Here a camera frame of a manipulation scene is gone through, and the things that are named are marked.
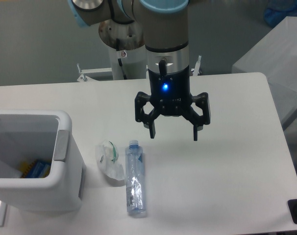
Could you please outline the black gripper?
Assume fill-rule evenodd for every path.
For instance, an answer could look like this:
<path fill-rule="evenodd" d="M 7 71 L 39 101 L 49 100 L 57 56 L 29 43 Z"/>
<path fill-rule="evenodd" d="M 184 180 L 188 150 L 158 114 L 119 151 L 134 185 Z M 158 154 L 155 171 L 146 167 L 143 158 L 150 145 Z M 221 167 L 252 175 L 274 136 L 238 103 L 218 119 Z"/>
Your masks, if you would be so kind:
<path fill-rule="evenodd" d="M 192 96 L 190 92 L 190 68 L 168 73 L 161 76 L 159 73 L 148 71 L 151 96 L 138 92 L 135 97 L 135 120 L 142 122 L 149 129 L 150 138 L 155 137 L 154 120 L 159 115 L 185 116 L 193 125 L 193 140 L 198 140 L 198 131 L 211 122 L 209 94 L 207 92 Z M 153 110 L 146 114 L 144 106 L 150 102 Z M 202 110 L 199 115 L 192 107 L 195 104 Z"/>

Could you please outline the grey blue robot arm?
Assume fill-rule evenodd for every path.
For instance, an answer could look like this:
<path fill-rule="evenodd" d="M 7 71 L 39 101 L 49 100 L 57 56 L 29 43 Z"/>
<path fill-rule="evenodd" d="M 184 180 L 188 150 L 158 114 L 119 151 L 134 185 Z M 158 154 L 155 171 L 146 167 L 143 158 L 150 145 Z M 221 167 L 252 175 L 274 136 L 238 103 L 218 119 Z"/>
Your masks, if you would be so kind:
<path fill-rule="evenodd" d="M 150 94 L 135 97 L 135 119 L 155 136 L 160 116 L 184 117 L 197 133 L 210 123 L 208 93 L 190 92 L 187 0 L 71 0 L 80 25 L 106 20 L 120 25 L 138 23 L 147 51 Z"/>

